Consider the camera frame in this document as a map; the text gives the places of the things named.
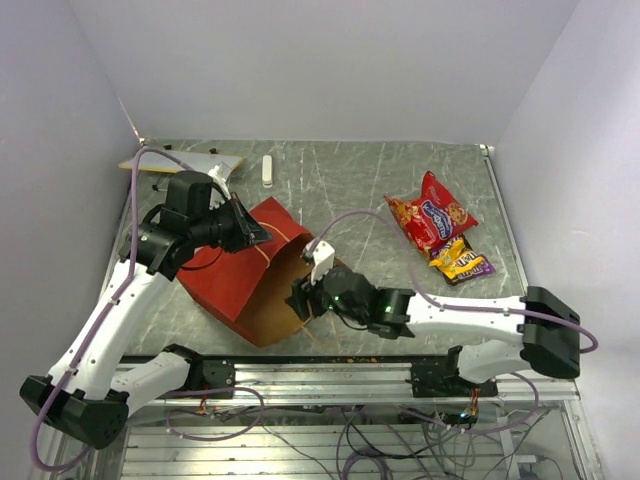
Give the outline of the red brown paper bag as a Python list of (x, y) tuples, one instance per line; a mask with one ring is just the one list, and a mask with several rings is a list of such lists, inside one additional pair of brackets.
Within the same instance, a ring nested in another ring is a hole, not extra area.
[(301, 255), (313, 235), (273, 197), (254, 207), (251, 216), (271, 234), (270, 241), (233, 254), (204, 247), (177, 279), (199, 306), (264, 348), (307, 329), (285, 299), (294, 280), (310, 272)]

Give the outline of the purple snack packet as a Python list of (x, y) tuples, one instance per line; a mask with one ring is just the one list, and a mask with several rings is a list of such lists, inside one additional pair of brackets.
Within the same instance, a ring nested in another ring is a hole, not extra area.
[(454, 250), (454, 255), (457, 255), (456, 251), (460, 246), (464, 245), (464, 240), (461, 236), (456, 236), (448, 240), (445, 244), (434, 248), (430, 251), (430, 259), (435, 260), (443, 255), (447, 256), (451, 253), (451, 250)]

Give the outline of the red snack packet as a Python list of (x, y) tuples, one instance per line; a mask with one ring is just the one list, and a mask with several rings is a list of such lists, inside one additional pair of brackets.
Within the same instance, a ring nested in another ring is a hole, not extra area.
[(419, 209), (440, 240), (448, 240), (478, 225), (475, 217), (431, 171), (427, 171), (422, 180)]

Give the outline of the orange red chips packet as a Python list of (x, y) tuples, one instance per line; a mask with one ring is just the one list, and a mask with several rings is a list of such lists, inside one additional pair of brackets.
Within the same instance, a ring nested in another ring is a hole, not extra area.
[(412, 201), (385, 196), (392, 216), (402, 232), (424, 256), (444, 245), (453, 236), (453, 227), (447, 214), (430, 200)]

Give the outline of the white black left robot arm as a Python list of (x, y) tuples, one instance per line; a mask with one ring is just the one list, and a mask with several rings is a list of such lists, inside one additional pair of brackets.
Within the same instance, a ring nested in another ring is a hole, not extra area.
[(132, 220), (110, 285), (81, 333), (46, 375), (27, 377), (21, 398), (39, 422), (101, 450), (149, 402), (173, 391), (196, 395), (204, 383), (203, 359), (176, 344), (118, 375), (128, 337), (197, 250), (234, 254), (271, 238), (224, 180), (197, 171), (175, 173), (164, 202)]

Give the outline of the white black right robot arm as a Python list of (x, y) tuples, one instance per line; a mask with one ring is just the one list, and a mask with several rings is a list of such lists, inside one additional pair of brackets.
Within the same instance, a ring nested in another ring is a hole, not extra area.
[(423, 380), (432, 396), (459, 396), (492, 378), (533, 370), (554, 379), (580, 373), (579, 315), (543, 287), (498, 299), (439, 297), (411, 289), (376, 287), (362, 274), (336, 266), (319, 280), (292, 283), (287, 305), (306, 321), (328, 311), (381, 338), (465, 333), (478, 345), (456, 345)]

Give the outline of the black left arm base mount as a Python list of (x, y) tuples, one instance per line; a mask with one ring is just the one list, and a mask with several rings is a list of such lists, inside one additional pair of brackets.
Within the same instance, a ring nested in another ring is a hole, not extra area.
[(184, 384), (164, 398), (202, 397), (231, 399), (235, 386), (236, 369), (226, 360), (210, 360), (204, 357), (188, 359), (189, 370)]

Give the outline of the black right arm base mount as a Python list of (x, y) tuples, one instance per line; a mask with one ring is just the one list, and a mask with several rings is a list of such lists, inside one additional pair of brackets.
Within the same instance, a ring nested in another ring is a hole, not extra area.
[(414, 398), (471, 397), (477, 393), (481, 398), (496, 397), (498, 386), (495, 380), (472, 384), (462, 379), (454, 367), (449, 367), (444, 355), (419, 357), (411, 362), (409, 379)]

